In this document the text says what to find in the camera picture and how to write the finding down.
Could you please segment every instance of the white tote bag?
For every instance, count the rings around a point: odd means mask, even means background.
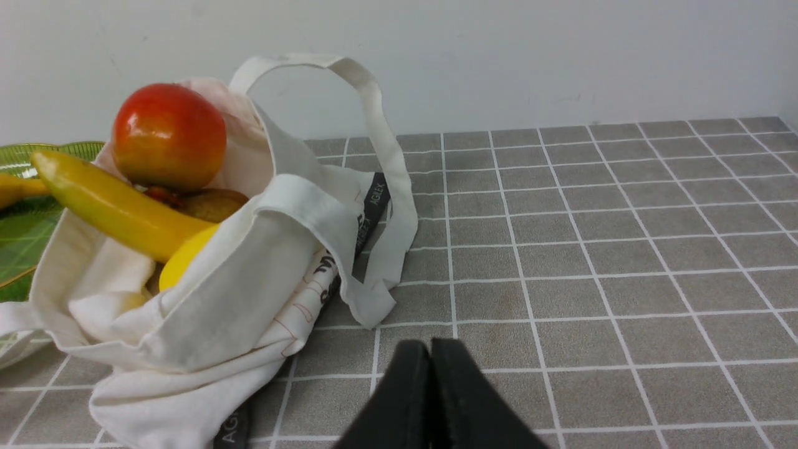
[[[357,90],[384,177],[319,164],[251,102],[252,85],[285,66],[328,69]],[[378,324],[394,306],[389,290],[417,230],[410,178],[381,91],[357,62],[257,57],[229,86],[211,78],[181,84],[225,117],[227,156],[211,186],[238,190],[249,202],[221,224],[175,287],[154,296],[146,287],[153,260],[64,211],[30,301],[0,304],[0,335],[18,332],[0,365],[24,353],[29,332],[38,330],[63,352],[112,365],[89,410],[120,443],[141,449],[209,447],[220,424],[303,347],[337,276],[355,320]],[[95,164],[121,177],[112,144]],[[360,222],[388,195],[387,224],[361,283],[352,277]]]

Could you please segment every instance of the banana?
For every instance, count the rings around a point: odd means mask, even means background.
[[[166,263],[213,224],[179,213],[103,169],[69,154],[39,150],[30,162],[50,194],[107,236]]]
[[[38,179],[21,179],[8,173],[0,173],[0,209],[30,197],[43,197],[49,191]]]

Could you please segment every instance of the green leaf-shaped plate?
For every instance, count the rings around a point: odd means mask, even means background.
[[[38,177],[30,165],[33,151],[49,149],[93,161],[103,145],[104,142],[86,141],[0,146],[0,173]],[[52,197],[30,198],[0,210],[0,302],[28,299],[36,264],[62,210]]]

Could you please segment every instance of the white wall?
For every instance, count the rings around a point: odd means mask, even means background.
[[[363,62],[398,133],[781,113],[795,4],[0,0],[0,144],[103,139],[141,85],[291,51]],[[303,137],[362,134],[332,77],[288,70],[254,96]]]

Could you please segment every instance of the orange apple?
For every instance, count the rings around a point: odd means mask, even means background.
[[[191,192],[207,185],[224,162],[227,132],[219,110],[177,84],[134,92],[113,124],[113,160],[133,184]]]

